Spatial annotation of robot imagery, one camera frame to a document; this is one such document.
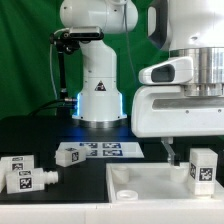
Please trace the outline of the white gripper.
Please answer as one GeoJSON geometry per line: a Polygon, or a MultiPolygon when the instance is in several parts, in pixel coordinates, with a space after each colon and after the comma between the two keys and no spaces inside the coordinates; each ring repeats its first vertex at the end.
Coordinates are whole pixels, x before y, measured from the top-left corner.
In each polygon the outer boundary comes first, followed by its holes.
{"type": "Polygon", "coordinates": [[[224,135],[224,97],[185,97],[181,86],[142,86],[133,99],[131,129],[140,138],[162,137],[174,165],[172,137],[224,135]]]}

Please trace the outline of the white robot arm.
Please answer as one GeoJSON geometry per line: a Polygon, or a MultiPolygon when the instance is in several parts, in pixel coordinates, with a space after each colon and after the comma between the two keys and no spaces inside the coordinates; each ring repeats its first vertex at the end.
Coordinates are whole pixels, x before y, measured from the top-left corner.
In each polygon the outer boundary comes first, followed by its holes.
{"type": "MultiPolygon", "coordinates": [[[[116,88],[116,54],[105,34],[129,31],[138,12],[132,0],[64,0],[60,17],[83,55],[83,89],[75,119],[108,127],[124,119],[116,88]]],[[[138,137],[224,134],[224,0],[153,0],[148,37],[168,60],[139,73],[131,119],[138,137]]]]}

